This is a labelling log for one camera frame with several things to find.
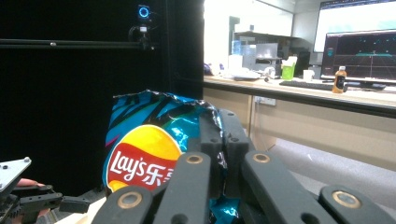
keyboard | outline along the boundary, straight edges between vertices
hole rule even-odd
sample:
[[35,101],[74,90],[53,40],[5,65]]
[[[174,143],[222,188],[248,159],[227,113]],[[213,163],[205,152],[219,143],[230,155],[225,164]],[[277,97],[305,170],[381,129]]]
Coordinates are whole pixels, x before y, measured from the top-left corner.
[[290,86],[290,87],[298,87],[298,88],[306,88],[312,90],[320,90],[320,91],[331,91],[332,85],[324,84],[324,83],[312,83],[312,82],[302,82],[302,81],[282,81],[279,83],[280,86]]

blue light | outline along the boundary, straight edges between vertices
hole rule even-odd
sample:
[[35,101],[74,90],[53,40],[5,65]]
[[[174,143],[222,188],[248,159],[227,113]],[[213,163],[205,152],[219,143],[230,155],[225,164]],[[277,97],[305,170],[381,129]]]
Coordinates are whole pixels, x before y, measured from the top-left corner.
[[149,9],[146,7],[139,8],[139,16],[142,18],[147,18],[149,16]]

white wall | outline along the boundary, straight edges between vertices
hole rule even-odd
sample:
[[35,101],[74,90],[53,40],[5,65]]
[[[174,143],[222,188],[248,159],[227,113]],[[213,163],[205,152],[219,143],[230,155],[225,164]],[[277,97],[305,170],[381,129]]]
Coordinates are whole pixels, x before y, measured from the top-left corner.
[[205,0],[205,63],[228,67],[229,18],[240,18],[257,33],[291,35],[293,15],[255,0]]
[[314,42],[317,32],[318,15],[319,15],[320,2],[302,2],[296,5],[296,11],[299,13],[294,14],[293,28],[291,35],[300,37],[299,40],[294,40],[291,46],[294,48],[306,48],[311,52],[310,63],[321,64],[323,53],[314,53]]

white cup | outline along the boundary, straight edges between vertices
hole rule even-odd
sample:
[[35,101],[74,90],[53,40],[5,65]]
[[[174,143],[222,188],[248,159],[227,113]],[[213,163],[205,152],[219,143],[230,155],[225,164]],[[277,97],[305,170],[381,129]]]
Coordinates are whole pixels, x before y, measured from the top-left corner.
[[314,75],[315,72],[313,70],[304,70],[304,81],[311,81]]

bottle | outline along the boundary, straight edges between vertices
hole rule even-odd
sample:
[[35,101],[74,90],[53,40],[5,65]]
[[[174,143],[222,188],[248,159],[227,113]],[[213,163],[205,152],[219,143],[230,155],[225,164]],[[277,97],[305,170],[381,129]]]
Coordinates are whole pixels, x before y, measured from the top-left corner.
[[343,93],[344,82],[347,77],[346,67],[340,66],[339,70],[335,73],[334,85],[332,86],[332,92]]

